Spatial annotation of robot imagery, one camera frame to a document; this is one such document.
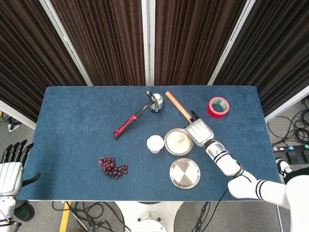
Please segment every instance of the stainless steel plate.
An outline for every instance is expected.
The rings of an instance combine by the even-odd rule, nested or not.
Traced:
[[[169,176],[174,185],[181,189],[191,189],[198,184],[200,169],[191,159],[181,158],[172,163]]]

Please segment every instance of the red grapes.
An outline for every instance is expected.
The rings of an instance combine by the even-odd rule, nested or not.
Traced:
[[[102,168],[105,175],[112,176],[115,179],[127,174],[127,165],[116,167],[115,158],[104,157],[98,160],[98,165]]]

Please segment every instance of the white pole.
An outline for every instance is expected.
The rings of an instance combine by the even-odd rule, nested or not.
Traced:
[[[149,65],[149,24],[148,24],[148,6],[147,0],[141,0],[141,16],[143,25],[143,40],[144,40],[144,61],[145,61],[145,82],[150,85],[150,65]]]
[[[247,0],[244,8],[242,9],[242,12],[240,14],[240,17],[234,27],[234,30],[231,34],[231,37],[229,38],[228,42],[227,42],[227,45],[217,63],[217,66],[216,68],[214,69],[212,75],[211,75],[211,78],[209,79],[209,82],[207,83],[207,85],[211,86],[215,79],[217,78],[217,75],[219,74],[219,71],[221,70],[229,52],[231,51],[233,45],[234,45],[234,42],[236,40],[236,38],[238,37],[238,34],[240,32],[240,30],[242,29],[242,26],[244,25],[251,9],[253,8],[253,5],[255,4],[255,0]]]
[[[79,58],[66,30],[64,29],[64,26],[62,25],[62,22],[60,21],[52,3],[50,0],[40,0],[40,3],[44,10],[46,11],[50,21],[54,25],[56,31],[58,32],[59,37],[61,38],[63,44],[65,45],[67,51],[69,52],[71,58],[73,59],[76,67],[78,68],[79,72],[81,73],[83,79],[85,80],[86,84],[88,86],[93,86],[92,81],[81,61]]]
[[[309,86],[304,88],[302,91],[297,93],[295,96],[291,97],[289,100],[287,100],[284,104],[279,106],[277,109],[275,109],[273,112],[271,112],[269,115],[265,117],[265,121],[268,122],[286,109],[290,108],[292,105],[303,99],[304,97],[309,95]]]
[[[155,0],[148,0],[149,2],[149,32],[150,32],[150,76],[149,85],[155,85]]]
[[[20,121],[21,123],[25,124],[27,127],[30,127],[31,129],[35,130],[35,127],[37,124],[32,121],[31,119],[27,118],[14,108],[10,107],[8,104],[4,103],[0,100],[0,110],[2,110],[7,115],[13,117],[14,119]]]

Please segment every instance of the wooden stick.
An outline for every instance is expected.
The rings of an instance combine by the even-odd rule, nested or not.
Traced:
[[[186,109],[177,101],[177,99],[169,92],[167,91],[165,95],[170,99],[170,101],[175,105],[175,107],[179,110],[179,112],[190,122],[192,116],[186,111]]]

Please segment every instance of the table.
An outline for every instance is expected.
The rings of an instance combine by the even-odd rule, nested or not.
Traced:
[[[146,91],[164,96],[163,111],[144,112],[118,139],[113,131],[149,98]],[[231,177],[226,177],[205,153],[193,146],[183,157],[200,167],[201,179],[190,190],[177,188],[169,177],[171,164],[179,157],[165,148],[152,154],[147,139],[164,138],[172,128],[188,124],[165,97],[169,90],[189,111],[194,110],[220,141],[257,179],[279,182],[256,87],[251,86],[161,86],[161,87],[49,87],[46,90],[24,179],[40,172],[40,179],[21,189],[18,199],[75,201],[217,201]],[[215,119],[206,105],[213,97],[228,100],[229,113]],[[98,159],[115,157],[116,164],[129,165],[128,174],[115,180],[106,177]],[[235,201],[226,194],[224,201]]]

